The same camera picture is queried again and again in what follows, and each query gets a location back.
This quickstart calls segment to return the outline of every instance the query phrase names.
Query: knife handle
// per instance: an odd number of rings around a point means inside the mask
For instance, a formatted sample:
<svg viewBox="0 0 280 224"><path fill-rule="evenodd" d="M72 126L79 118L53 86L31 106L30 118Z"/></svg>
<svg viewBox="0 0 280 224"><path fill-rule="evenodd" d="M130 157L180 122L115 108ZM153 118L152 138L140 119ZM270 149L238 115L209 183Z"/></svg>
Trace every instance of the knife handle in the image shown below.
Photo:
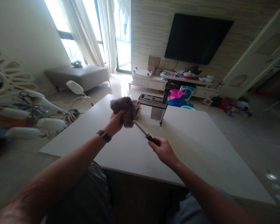
<svg viewBox="0 0 280 224"><path fill-rule="evenodd" d="M161 146L161 144L159 143L158 140L154 140L150 135L147 136L147 140L152 141L153 143L155 143L158 147Z"/></svg>

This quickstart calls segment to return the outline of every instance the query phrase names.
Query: forearm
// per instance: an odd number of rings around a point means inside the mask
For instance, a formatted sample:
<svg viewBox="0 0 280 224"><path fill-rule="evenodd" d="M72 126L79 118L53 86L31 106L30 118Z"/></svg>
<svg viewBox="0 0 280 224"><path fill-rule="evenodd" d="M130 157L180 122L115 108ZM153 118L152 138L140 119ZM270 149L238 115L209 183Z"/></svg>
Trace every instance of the forearm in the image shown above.
<svg viewBox="0 0 280 224"><path fill-rule="evenodd" d="M105 144L95 135L45 168L0 211L0 220L40 222L78 182Z"/></svg>
<svg viewBox="0 0 280 224"><path fill-rule="evenodd" d="M214 223L255 223L242 208L207 184L182 162L169 167L181 178Z"/></svg>

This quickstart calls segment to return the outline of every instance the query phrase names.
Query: gray shorts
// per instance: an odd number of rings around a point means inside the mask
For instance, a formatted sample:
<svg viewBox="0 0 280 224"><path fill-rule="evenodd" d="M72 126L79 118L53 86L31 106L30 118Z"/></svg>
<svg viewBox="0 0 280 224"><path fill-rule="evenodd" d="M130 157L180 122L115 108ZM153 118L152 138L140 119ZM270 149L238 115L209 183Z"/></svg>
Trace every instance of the gray shorts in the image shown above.
<svg viewBox="0 0 280 224"><path fill-rule="evenodd" d="M48 213L46 223L114 223L108 192L106 174L93 161L71 192Z"/></svg>
<svg viewBox="0 0 280 224"><path fill-rule="evenodd" d="M216 189L237 203L225 191ZM115 223L109 201L110 192L106 174L93 161L71 192L49 212L46 223ZM173 215L170 223L211 222L194 196L188 193L185 200L180 201L179 210Z"/></svg>

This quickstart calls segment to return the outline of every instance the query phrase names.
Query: striped wallpaper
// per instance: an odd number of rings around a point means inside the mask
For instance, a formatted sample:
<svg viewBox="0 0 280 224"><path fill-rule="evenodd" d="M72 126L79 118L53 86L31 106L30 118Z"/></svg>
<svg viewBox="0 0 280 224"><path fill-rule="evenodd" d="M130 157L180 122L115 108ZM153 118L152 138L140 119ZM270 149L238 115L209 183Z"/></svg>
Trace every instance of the striped wallpaper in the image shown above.
<svg viewBox="0 0 280 224"><path fill-rule="evenodd" d="M280 0L132 0L132 67L147 69L148 56L162 57L174 14L183 13L233 20L234 24L210 61L199 65L202 76L213 75L215 82L225 77L259 32L280 8ZM165 69L175 67L167 59ZM176 69L195 64L179 61Z"/></svg>

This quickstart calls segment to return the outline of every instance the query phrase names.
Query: rag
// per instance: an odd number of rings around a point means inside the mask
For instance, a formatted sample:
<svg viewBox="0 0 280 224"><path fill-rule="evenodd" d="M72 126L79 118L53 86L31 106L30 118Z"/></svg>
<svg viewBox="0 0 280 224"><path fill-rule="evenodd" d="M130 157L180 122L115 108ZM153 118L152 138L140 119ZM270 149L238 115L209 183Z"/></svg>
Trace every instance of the rag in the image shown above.
<svg viewBox="0 0 280 224"><path fill-rule="evenodd" d="M122 120L124 121L125 128L132 128L136 123L138 114L140 112L140 101L131 100L128 96L121 97L117 100L110 101L110 108L115 114L121 110L127 110L126 113L122 115Z"/></svg>

